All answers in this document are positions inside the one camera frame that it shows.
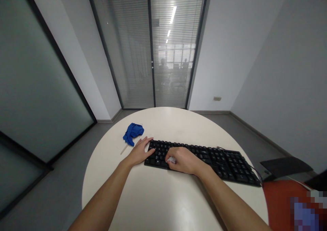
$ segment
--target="metal frame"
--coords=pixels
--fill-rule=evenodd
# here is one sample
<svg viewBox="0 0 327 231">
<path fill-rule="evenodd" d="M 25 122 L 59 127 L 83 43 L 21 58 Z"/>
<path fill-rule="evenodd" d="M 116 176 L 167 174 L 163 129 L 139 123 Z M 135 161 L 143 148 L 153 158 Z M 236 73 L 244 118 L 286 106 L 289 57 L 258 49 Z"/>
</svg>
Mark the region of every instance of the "metal frame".
<svg viewBox="0 0 327 231">
<path fill-rule="evenodd" d="M 203 0 L 200 24 L 199 24 L 199 28 L 198 28 L 198 34 L 197 34 L 197 44 L 196 44 L 195 51 L 194 51 L 194 58 L 193 58 L 191 76 L 190 76 L 190 84 L 188 86 L 187 97 L 186 97 L 186 104 L 185 104 L 186 109 L 187 109 L 187 105 L 188 105 L 188 100 L 190 98 L 193 74 L 194 74 L 194 69 L 195 69 L 195 62 L 196 62 L 196 58 L 197 58 L 197 55 L 198 55 L 198 48 L 199 48 L 199 43 L 200 43 L 200 38 L 201 38 L 201 31 L 202 31 L 202 26 L 203 26 L 203 21 L 204 21 L 206 5 L 207 5 L 207 0 Z"/>
<path fill-rule="evenodd" d="M 151 69 L 152 69 L 152 86 L 153 86 L 153 105 L 154 105 L 154 107 L 156 107 L 156 88 L 155 88 L 155 85 L 154 85 L 154 59 L 153 59 L 151 0 L 147 0 L 147 10 L 149 12 L 149 30 L 150 30 L 150 47 L 151 47 Z"/>
<path fill-rule="evenodd" d="M 72 142 L 70 142 L 66 147 L 64 147 L 57 155 L 55 155 L 49 162 L 44 162 L 40 158 L 38 158 L 33 153 L 29 152 L 26 148 L 12 140 L 10 137 L 5 135 L 4 133 L 0 132 L 0 142 L 5 145 L 7 148 L 12 150 L 13 152 L 17 153 L 24 159 L 31 162 L 36 167 L 39 167 L 41 169 L 44 169 L 44 172 L 36 179 L 33 183 L 31 183 L 19 196 L 17 196 L 7 207 L 5 207 L 0 212 L 0 220 L 23 198 L 25 197 L 50 171 L 53 170 L 52 164 L 58 160 L 71 146 L 73 146 L 83 135 L 85 135 L 96 123 L 96 118 L 88 104 L 88 102 L 85 99 L 84 94 L 82 93 L 82 90 L 78 86 L 78 83 L 71 72 L 63 54 L 60 51 L 59 46 L 57 45 L 50 29 L 48 28 L 39 8 L 37 7 L 34 0 L 26 0 L 28 5 L 30 6 L 32 12 L 34 13 L 37 21 L 39 22 L 42 30 L 44 31 L 45 35 L 48 38 L 48 41 L 50 42 L 52 48 L 56 52 L 56 55 L 58 59 L 60 60 L 60 63 L 62 64 L 63 68 L 65 69 L 70 81 L 72 82 L 74 88 L 76 89 L 79 97 L 81 98 L 84 106 L 86 107 L 89 115 L 91 116 L 93 123 L 87 127 L 80 135 L 78 135 Z"/>
<path fill-rule="evenodd" d="M 102 45 L 103 45 L 103 49 L 105 51 L 105 55 L 106 55 L 106 58 L 107 58 L 107 61 L 108 61 L 108 65 L 109 65 L 109 69 L 110 69 L 110 72 L 111 72 L 111 75 L 112 75 L 113 83 L 114 83 L 116 91 L 117 91 L 119 103 L 120 103 L 120 106 L 122 107 L 122 109 L 124 109 L 123 101 L 122 101 L 122 98 L 120 96 L 120 92 L 119 92 L 119 88 L 118 88 L 115 73 L 114 73 L 114 71 L 112 69 L 112 63 L 111 63 L 111 60 L 110 60 L 108 47 L 107 47 L 107 44 L 105 42 L 105 37 L 103 35 L 103 31 L 102 31 L 102 28 L 101 28 L 101 25 L 100 25 L 100 19 L 99 19 L 98 13 L 97 13 L 96 8 L 95 8 L 94 0 L 89 0 L 89 1 L 90 1 L 90 5 L 91 5 L 91 8 L 92 8 L 95 23 L 96 23 L 96 26 L 97 26 L 98 31 L 99 31 L 99 35 L 100 35 L 100 39 L 101 39 L 101 42 L 102 42 Z"/>
</svg>

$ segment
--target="white wall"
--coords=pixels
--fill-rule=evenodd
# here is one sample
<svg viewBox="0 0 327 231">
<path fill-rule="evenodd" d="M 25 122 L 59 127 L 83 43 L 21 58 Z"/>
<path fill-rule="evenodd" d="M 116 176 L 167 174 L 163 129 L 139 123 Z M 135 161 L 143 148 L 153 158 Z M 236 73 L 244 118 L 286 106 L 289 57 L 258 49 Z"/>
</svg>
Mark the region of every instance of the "white wall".
<svg viewBox="0 0 327 231">
<path fill-rule="evenodd" d="M 110 118 L 121 108 L 89 0 L 62 0 Z"/>
<path fill-rule="evenodd" d="M 190 110 L 231 109 L 283 2 L 210 0 Z"/>
<path fill-rule="evenodd" d="M 111 119 L 120 109 L 89 1 L 35 0 L 96 119 Z"/>
<path fill-rule="evenodd" d="M 327 168 L 327 1 L 286 0 L 232 112 L 317 173 Z"/>
</svg>

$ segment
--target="frosted glass panel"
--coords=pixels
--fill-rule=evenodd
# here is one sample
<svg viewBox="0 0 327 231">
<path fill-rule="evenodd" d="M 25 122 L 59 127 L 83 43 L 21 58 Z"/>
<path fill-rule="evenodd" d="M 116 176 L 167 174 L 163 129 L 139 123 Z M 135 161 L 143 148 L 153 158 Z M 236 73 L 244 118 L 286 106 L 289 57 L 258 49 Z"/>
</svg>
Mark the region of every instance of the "frosted glass panel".
<svg viewBox="0 0 327 231">
<path fill-rule="evenodd" d="M 42 172 L 41 169 L 0 144 L 0 211 Z"/>
<path fill-rule="evenodd" d="M 0 18 L 0 130 L 47 162 L 93 120 L 27 1 Z"/>
</svg>

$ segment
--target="glass door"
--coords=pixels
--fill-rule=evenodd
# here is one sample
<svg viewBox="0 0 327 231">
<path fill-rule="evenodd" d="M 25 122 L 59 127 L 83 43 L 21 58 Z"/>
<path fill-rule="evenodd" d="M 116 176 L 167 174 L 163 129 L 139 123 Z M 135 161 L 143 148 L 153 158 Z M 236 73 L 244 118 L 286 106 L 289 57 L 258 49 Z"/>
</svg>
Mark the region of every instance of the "glass door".
<svg viewBox="0 0 327 231">
<path fill-rule="evenodd" d="M 151 0 L 157 106 L 185 108 L 203 0 Z"/>
<path fill-rule="evenodd" d="M 90 0 L 123 109 L 186 108 L 206 0 Z"/>
<path fill-rule="evenodd" d="M 124 109 L 154 107 L 147 0 L 90 0 Z"/>
</svg>

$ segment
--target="black keyboard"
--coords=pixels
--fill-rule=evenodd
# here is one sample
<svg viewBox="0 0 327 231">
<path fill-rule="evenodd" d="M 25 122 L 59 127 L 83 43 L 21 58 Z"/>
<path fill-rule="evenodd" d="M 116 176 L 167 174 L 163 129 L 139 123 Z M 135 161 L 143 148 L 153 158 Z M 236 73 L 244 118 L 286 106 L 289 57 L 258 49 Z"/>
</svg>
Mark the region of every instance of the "black keyboard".
<svg viewBox="0 0 327 231">
<path fill-rule="evenodd" d="M 170 170 L 168 164 L 165 162 L 165 157 L 169 148 L 172 147 L 187 148 L 196 157 L 210 165 L 215 173 L 223 180 L 258 187 L 261 186 L 259 179 L 240 152 L 225 150 L 220 147 L 211 148 L 151 140 L 148 150 L 154 148 L 156 151 L 145 160 L 144 165 Z"/>
</svg>

